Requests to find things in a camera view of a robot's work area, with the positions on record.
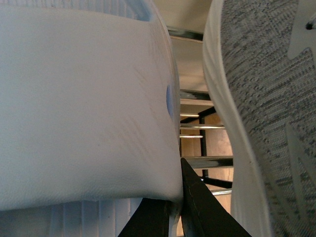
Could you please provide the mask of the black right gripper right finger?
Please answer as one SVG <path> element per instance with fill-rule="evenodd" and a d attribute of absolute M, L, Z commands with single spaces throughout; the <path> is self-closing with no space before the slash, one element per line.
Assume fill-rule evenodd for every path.
<path fill-rule="evenodd" d="M 186 237 L 249 237 L 182 158 L 182 227 Z"/>

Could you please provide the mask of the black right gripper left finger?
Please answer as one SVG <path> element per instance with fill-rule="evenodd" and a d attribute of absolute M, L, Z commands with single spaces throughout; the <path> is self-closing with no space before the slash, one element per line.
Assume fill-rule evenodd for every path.
<path fill-rule="evenodd" d="M 171 202 L 143 198 L 120 237 L 168 237 Z"/>

